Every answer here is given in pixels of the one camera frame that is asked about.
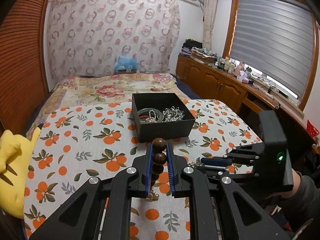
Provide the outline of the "person's right hand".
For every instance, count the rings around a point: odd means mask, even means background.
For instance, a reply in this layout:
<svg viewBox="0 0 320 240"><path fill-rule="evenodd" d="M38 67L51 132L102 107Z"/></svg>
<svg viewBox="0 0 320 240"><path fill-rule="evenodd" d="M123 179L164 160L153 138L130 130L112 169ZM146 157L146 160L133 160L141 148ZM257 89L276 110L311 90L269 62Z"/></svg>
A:
<svg viewBox="0 0 320 240"><path fill-rule="evenodd" d="M294 196L296 194L296 192L298 191L298 189L300 187L300 184L301 184L300 175L295 170L292 170L292 175L293 175L293 188L289 192L282 193L281 194L282 198L291 198L292 196Z"/></svg>

